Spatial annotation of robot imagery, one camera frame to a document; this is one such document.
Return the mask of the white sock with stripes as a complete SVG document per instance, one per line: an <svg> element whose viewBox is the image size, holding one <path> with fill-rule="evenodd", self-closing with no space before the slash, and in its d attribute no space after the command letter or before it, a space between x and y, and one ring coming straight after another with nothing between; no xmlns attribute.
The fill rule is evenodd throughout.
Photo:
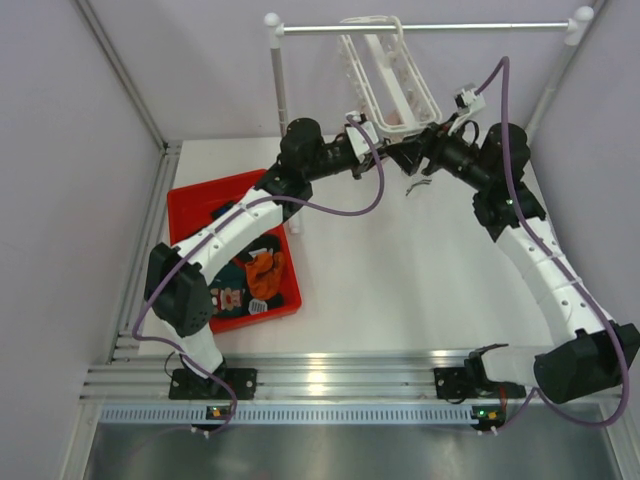
<svg viewBox="0 0 640 480"><path fill-rule="evenodd" d="M405 196L408 197L415 189L417 189L418 187L422 187L422 186L429 186L432 183L432 179L431 178L425 178L425 179L421 179L419 181L416 181L414 183L412 183L405 191Z"/></svg>

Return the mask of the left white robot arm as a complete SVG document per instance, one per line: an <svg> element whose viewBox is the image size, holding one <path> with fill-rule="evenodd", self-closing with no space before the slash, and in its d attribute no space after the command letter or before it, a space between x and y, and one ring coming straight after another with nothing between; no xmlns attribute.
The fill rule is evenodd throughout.
<svg viewBox="0 0 640 480"><path fill-rule="evenodd" d="M251 241L301 208L326 212L311 200L313 182L345 171L359 176L366 160L380 169L382 144L361 114L349 115L330 143L316 121L296 119L280 140L275 163L226 213L175 246L160 243L151 250L143 309L164 322L169 332L164 344L181 356L201 395L217 396L226 384L224 357L209 327L216 275Z"/></svg>

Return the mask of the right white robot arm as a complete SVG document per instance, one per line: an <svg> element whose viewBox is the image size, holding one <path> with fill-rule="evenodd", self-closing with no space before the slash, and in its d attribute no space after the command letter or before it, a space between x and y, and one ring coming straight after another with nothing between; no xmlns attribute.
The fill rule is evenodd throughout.
<svg viewBox="0 0 640 480"><path fill-rule="evenodd" d="M449 124L431 123L385 148L406 173L444 170L474 189L478 223L518 270L547 322L548 346L473 351L465 362L467 385L483 397L503 383L537 387L555 404L621 386L639 350L639 332L633 324L605 327L604 309L584 298L584 283L522 180L531 155L526 132L511 124L508 133L504 137L495 124L477 144L451 132Z"/></svg>

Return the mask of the white plastic clip hanger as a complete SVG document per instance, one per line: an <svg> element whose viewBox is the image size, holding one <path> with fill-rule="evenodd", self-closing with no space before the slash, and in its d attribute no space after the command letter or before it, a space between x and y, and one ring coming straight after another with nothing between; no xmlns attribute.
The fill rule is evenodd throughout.
<svg viewBox="0 0 640 480"><path fill-rule="evenodd" d="M342 22L351 27L391 28L338 37L338 51L358 109L384 137L400 140L442 120L441 109L407 47L404 25L398 17L361 16Z"/></svg>

